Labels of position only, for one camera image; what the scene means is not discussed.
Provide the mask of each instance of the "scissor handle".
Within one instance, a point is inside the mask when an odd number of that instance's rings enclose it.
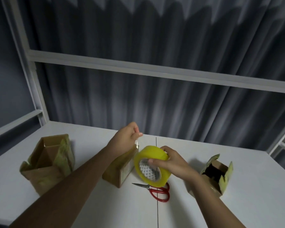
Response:
[[[167,185],[167,188],[164,188],[164,187],[160,187],[158,188],[157,190],[156,189],[149,189],[150,191],[150,194],[158,201],[162,202],[162,203],[166,203],[169,201],[170,199],[170,193],[169,193],[169,190],[170,190],[170,186],[168,183],[166,183]],[[167,195],[167,198],[166,199],[160,199],[158,197],[156,197],[153,193],[158,193],[158,194],[166,194]]]

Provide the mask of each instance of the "forearm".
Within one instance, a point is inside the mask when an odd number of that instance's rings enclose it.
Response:
[[[93,188],[115,159],[106,147],[54,186],[10,227],[71,227]]]
[[[245,228],[198,172],[187,180],[209,228]]]

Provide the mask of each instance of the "scissor blade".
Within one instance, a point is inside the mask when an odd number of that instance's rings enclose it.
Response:
[[[149,187],[149,185],[138,184],[138,183],[133,183],[133,185],[140,186],[140,187],[147,188],[147,189]]]

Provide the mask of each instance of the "tape roll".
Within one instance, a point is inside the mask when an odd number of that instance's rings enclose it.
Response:
[[[149,158],[166,161],[169,156],[156,146],[146,146],[134,157],[135,170],[141,179],[153,187],[163,187],[171,173],[166,169],[150,166],[148,164]]]

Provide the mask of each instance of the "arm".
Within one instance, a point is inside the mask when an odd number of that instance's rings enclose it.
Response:
[[[173,149],[161,147],[169,155],[168,161],[149,159],[149,163],[169,170],[187,181],[209,228],[245,228],[226,205],[213,193],[197,171]]]
[[[119,130],[105,148],[42,195],[9,227],[71,227],[106,168],[142,135],[135,122]]]

